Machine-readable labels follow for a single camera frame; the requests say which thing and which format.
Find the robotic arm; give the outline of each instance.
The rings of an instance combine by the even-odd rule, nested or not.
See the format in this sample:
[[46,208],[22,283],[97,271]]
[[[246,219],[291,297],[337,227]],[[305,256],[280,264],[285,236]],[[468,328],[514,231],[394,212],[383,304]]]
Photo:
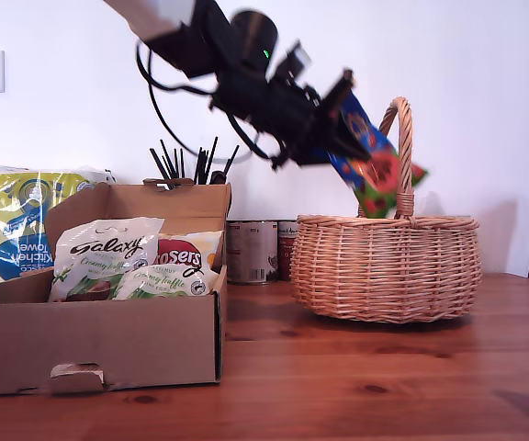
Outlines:
[[[256,11],[242,11],[229,22],[215,0],[105,0],[129,23],[132,31],[187,78],[215,74],[213,93],[190,85],[157,83],[137,55],[138,67],[150,85],[172,92],[211,95],[209,107],[227,114],[242,141],[274,168],[287,159],[299,165],[326,164],[324,152],[368,160],[368,152],[345,123],[340,105],[354,86],[353,73],[344,70],[327,96],[296,84],[310,59],[297,43],[269,81],[266,71],[276,45],[273,21]],[[244,133],[236,118],[278,142],[278,156],[269,158]]]

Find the can label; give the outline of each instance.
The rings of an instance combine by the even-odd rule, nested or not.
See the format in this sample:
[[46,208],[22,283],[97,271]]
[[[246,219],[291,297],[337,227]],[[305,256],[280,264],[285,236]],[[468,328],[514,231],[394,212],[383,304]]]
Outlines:
[[293,242],[297,235],[298,223],[296,221],[279,222],[279,280],[291,280],[291,255],[293,255]]
[[272,221],[228,223],[228,280],[266,283],[278,279],[277,224]]

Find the white wall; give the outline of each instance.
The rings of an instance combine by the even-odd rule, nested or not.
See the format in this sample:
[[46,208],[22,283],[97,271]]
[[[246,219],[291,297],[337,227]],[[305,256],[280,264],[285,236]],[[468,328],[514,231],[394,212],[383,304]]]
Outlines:
[[[417,189],[418,211],[477,217],[485,269],[527,273],[528,0],[219,3],[228,17],[252,6],[275,21],[274,60],[301,39],[313,60],[303,79],[322,93],[344,66],[353,68],[355,92],[376,124],[394,96],[406,96],[415,160],[432,173]],[[0,158],[17,166],[110,168],[131,183],[157,176],[148,148],[161,137],[174,144],[153,113],[134,43],[126,23],[101,0],[0,0],[0,50],[6,51]],[[185,80],[163,62],[156,63],[156,76]],[[161,103],[192,146],[209,146],[219,135],[219,153],[228,155],[239,142],[205,99],[161,96]],[[265,146],[275,150],[273,142]],[[233,167],[231,182],[232,218],[356,210],[329,166],[289,164],[275,174],[253,158]]]

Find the open cardboard box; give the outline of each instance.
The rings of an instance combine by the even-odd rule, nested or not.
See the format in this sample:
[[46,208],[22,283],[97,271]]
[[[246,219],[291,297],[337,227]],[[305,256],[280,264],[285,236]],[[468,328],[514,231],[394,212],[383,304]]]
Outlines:
[[[230,185],[167,191],[160,182],[98,184],[51,209],[52,254],[62,232],[95,219],[164,218],[169,234],[225,230]],[[0,283],[0,394],[219,382],[224,243],[204,297],[48,303],[52,270]]]

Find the wood grain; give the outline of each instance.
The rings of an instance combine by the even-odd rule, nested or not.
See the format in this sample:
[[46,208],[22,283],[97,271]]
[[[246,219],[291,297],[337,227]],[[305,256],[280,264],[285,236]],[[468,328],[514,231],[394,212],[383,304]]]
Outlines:
[[342,322],[230,286],[219,386],[0,397],[0,440],[529,441],[529,280],[447,322]]

